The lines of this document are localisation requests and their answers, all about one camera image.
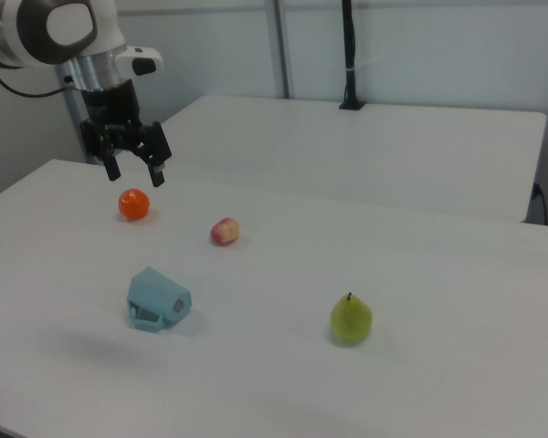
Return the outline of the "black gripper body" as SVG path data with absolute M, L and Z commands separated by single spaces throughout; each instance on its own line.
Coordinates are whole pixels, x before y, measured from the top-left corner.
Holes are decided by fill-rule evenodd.
M 131 80 L 109 89 L 84 90 L 81 97 L 88 112 L 80 124 L 83 140 L 89 154 L 104 165 L 111 165 L 117 150 L 132 151 L 152 166 L 172 157 L 161 124 L 142 123 Z

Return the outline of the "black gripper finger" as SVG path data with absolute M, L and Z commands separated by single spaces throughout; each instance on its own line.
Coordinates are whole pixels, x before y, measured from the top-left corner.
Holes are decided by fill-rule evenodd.
M 150 178 L 153 184 L 153 187 L 160 187 L 164 184 L 164 161 L 150 157 L 147 161 L 147 167 L 150 174 Z
M 121 177 L 121 171 L 119 165 L 116 161 L 116 158 L 111 155 L 101 159 L 108 178 L 111 182 L 117 181 Z

